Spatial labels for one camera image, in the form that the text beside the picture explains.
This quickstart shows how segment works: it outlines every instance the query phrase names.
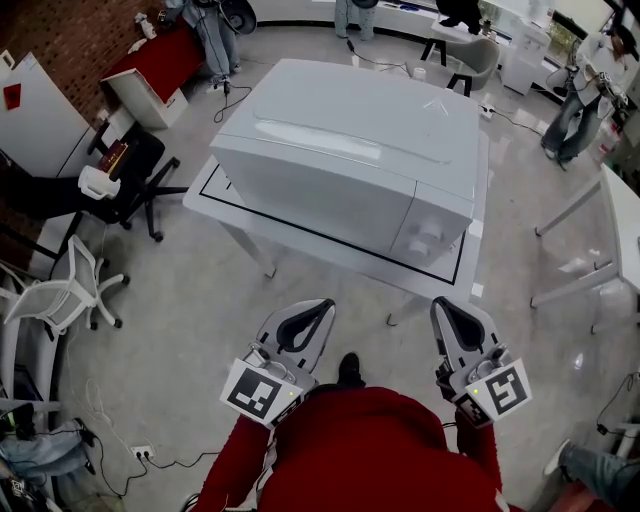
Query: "concrete floor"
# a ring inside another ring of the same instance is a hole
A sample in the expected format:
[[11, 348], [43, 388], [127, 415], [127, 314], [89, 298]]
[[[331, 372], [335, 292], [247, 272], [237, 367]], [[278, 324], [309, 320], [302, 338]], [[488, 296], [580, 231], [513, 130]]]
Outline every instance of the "concrete floor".
[[[233, 80], [238, 86], [255, 85], [284, 57], [351, 62], [345, 42], [323, 28], [259, 29], [240, 45], [244, 71]], [[418, 44], [382, 36], [356, 42], [356, 48], [372, 60], [397, 63], [422, 51]], [[233, 90], [232, 100], [242, 94]], [[522, 97], [504, 89], [497, 77], [473, 96], [482, 100], [485, 94], [505, 115], [538, 130], [558, 109], [538, 94]], [[165, 158], [182, 161], [170, 184], [190, 184], [207, 160], [208, 145], [220, 127], [213, 116], [222, 104], [220, 96], [196, 91], [176, 124], [158, 133], [167, 146]], [[533, 232], [541, 216], [598, 166], [585, 152], [563, 172], [545, 157], [540, 137], [530, 130], [498, 116], [481, 126], [491, 139], [492, 179], [476, 276], [483, 292], [473, 301], [493, 316], [510, 349], [523, 357], [531, 381], [534, 401], [496, 425], [504, 495], [512, 504], [531, 508], [549, 493], [542, 468], [565, 437], [591, 446], [611, 441], [596, 433], [595, 418], [623, 376], [638, 368], [638, 331], [628, 327], [592, 336], [589, 328], [595, 319], [631, 313], [635, 298], [612, 283], [537, 310], [529, 307], [533, 292], [586, 273], [604, 251], [597, 200], [542, 240]], [[131, 276], [131, 285], [108, 300], [124, 327], [115, 330], [103, 322], [90, 332], [73, 326], [70, 337], [78, 331], [69, 350], [71, 372], [63, 361], [59, 383], [67, 414], [81, 416], [103, 440], [104, 470], [119, 492], [126, 476], [142, 468], [105, 422], [89, 416], [85, 388], [97, 407], [99, 386], [104, 410], [126, 443], [151, 441], [159, 464], [191, 462], [202, 451], [222, 448], [236, 420], [236, 413], [218, 401], [233, 358], [244, 354], [269, 313], [302, 299], [330, 297], [338, 306], [317, 368], [321, 382], [333, 381], [342, 355], [356, 350], [370, 385], [416, 398], [443, 422], [453, 419], [453, 407], [435, 385], [439, 358], [428, 315], [393, 329], [384, 323], [408, 294], [258, 239], [278, 267], [268, 280], [216, 222], [185, 209], [179, 199], [159, 201], [157, 217], [165, 234], [161, 244], [147, 236], [142, 216], [134, 219], [130, 232], [118, 226], [106, 232], [109, 273]], [[87, 219], [81, 236], [100, 253], [103, 226]], [[621, 420], [629, 399], [621, 397], [605, 423]], [[455, 449], [453, 430], [447, 435]], [[149, 475], [131, 482], [126, 509], [178, 510], [186, 496], [200, 490], [212, 460], [205, 456], [191, 469], [151, 468]], [[77, 484], [86, 491], [104, 490], [99, 478], [84, 474]]]

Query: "window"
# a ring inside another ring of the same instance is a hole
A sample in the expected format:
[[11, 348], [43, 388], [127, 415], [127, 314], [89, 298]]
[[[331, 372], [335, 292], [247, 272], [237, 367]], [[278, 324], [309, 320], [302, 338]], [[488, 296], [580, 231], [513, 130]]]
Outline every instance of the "window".
[[513, 36], [514, 23], [519, 18], [517, 14], [503, 9], [492, 2], [485, 2], [484, 0], [478, 3], [478, 7], [480, 7], [482, 19], [491, 21], [491, 28], [493, 30], [508, 38]]
[[575, 48], [576, 40], [600, 32], [612, 15], [613, 9], [604, 0], [557, 0], [549, 27], [549, 57], [559, 64], [565, 64]]

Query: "white microwave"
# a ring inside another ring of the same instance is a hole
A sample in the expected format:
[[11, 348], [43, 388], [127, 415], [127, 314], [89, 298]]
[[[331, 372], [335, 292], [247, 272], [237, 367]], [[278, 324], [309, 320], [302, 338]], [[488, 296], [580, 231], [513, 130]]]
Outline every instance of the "white microwave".
[[211, 146], [248, 208], [418, 268], [473, 218], [478, 105], [407, 77], [283, 59]]

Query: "white table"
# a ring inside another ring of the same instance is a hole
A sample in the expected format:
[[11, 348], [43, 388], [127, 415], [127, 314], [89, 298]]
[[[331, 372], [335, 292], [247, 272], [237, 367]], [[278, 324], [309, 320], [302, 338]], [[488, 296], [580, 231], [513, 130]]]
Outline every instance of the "white table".
[[412, 268], [388, 256], [313, 232], [287, 220], [250, 210], [213, 156], [189, 187], [183, 204], [219, 221], [268, 277], [273, 277], [276, 269], [269, 256], [247, 233], [263, 236], [415, 294], [417, 297], [387, 318], [389, 325], [396, 325], [401, 320], [424, 311], [435, 297], [444, 295], [469, 299], [482, 240], [489, 176], [488, 155], [489, 140], [484, 133], [480, 133], [479, 160], [484, 165], [480, 165], [478, 171], [474, 220], [463, 236], [428, 271]]
[[[640, 198], [606, 165], [601, 166], [601, 172], [578, 190], [559, 213], [537, 226], [536, 235], [542, 236], [547, 233], [598, 192], [602, 196], [607, 219], [609, 255], [596, 262], [594, 271], [590, 274], [532, 297], [532, 307], [594, 288], [615, 278], [621, 279], [635, 293], [640, 294]], [[640, 313], [631, 315], [622, 322], [640, 322]], [[591, 332], [595, 334], [620, 323], [618, 320], [593, 325]]]

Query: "electrical outlet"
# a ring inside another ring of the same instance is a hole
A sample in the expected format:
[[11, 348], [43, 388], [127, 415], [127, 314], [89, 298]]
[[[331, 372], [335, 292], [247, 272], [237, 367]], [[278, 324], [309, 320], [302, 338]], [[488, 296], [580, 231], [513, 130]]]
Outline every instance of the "electrical outlet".
[[140, 460], [145, 460], [147, 458], [149, 459], [153, 459], [156, 456], [156, 452], [153, 451], [153, 448], [151, 448], [151, 446], [149, 445], [144, 445], [144, 446], [132, 446], [131, 447], [131, 453], [133, 453], [133, 456], [140, 459]]
[[482, 117], [484, 117], [487, 121], [491, 121], [491, 118], [493, 117], [493, 105], [491, 105], [490, 103], [487, 103], [486, 101], [482, 104]]

